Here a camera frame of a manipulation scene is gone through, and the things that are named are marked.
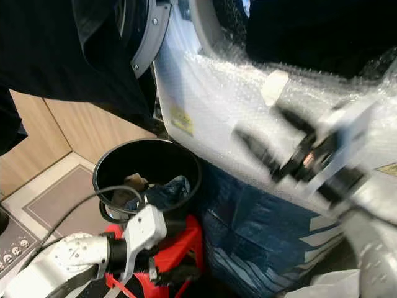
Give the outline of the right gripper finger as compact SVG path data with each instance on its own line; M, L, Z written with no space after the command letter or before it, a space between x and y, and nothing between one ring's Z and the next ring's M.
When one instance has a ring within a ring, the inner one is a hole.
M270 153L269 147L254 134L235 128L233 134L242 141L252 156L267 168L270 175L284 175L281 162Z
M298 111L295 111L289 106L277 103L276 112L280 114L280 116L283 117L283 119L292 125L292 127L294 127L296 130L305 134L316 133L314 125L308 119L306 119L306 117L303 117L300 113L298 113Z

